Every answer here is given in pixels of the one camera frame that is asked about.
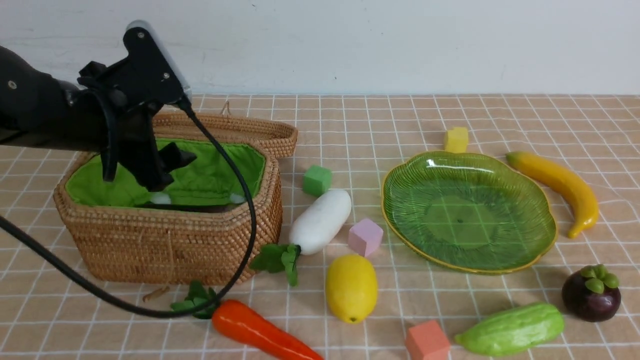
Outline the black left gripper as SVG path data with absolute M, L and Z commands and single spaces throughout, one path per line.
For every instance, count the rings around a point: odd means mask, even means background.
M 171 172 L 189 166 L 197 156 L 176 142 L 158 149 L 153 118 L 172 104 L 151 99 L 127 57 L 128 52 L 109 66 L 89 62 L 79 71 L 78 83 L 95 96 L 105 119 L 106 144 L 100 149 L 103 180 L 112 182 L 122 166 L 138 185 L 161 192 L 174 182 Z

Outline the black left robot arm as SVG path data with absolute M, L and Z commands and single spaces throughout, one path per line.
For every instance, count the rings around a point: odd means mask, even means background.
M 105 182 L 122 166 L 147 191 L 172 184 L 171 172 L 197 157 L 174 142 L 158 148 L 153 118 L 165 105 L 190 109 L 191 87 L 150 23 L 131 22 L 122 41 L 124 59 L 110 66 L 89 62 L 76 83 L 2 47 L 1 144 L 98 153 Z

